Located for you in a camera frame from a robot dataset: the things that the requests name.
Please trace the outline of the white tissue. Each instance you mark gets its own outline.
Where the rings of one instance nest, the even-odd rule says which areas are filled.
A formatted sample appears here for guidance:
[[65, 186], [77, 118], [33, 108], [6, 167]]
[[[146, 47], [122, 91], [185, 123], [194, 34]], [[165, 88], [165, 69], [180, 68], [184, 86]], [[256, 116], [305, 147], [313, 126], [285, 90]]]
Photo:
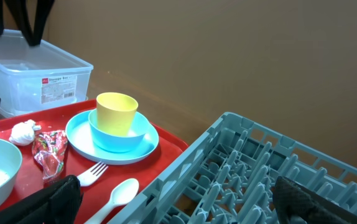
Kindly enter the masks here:
[[41, 130], [41, 125], [29, 119], [13, 126], [9, 141], [17, 146], [27, 146], [35, 139], [35, 132]]

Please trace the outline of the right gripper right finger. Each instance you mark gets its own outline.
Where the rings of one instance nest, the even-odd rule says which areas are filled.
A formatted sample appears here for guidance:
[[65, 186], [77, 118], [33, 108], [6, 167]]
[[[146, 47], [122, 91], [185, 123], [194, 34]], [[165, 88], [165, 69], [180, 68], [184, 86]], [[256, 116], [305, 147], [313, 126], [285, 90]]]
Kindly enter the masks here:
[[280, 224], [357, 224], [354, 213], [283, 176], [276, 179], [272, 201]]

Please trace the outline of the red candy wrapper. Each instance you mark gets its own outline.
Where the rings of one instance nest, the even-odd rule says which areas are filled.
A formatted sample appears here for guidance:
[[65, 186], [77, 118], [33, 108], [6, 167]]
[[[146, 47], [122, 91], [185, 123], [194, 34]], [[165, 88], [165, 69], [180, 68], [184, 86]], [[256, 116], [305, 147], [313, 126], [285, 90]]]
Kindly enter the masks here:
[[42, 167], [42, 179], [45, 184], [61, 175], [67, 146], [68, 138], [64, 130], [39, 132], [35, 135], [32, 155]]

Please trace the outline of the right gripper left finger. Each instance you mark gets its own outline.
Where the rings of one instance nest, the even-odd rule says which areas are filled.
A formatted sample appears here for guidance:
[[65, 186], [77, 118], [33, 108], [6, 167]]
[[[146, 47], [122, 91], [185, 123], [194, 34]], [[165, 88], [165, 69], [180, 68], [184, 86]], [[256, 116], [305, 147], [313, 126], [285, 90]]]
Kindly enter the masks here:
[[82, 199], [80, 181], [68, 175], [0, 211], [0, 224], [72, 224]]

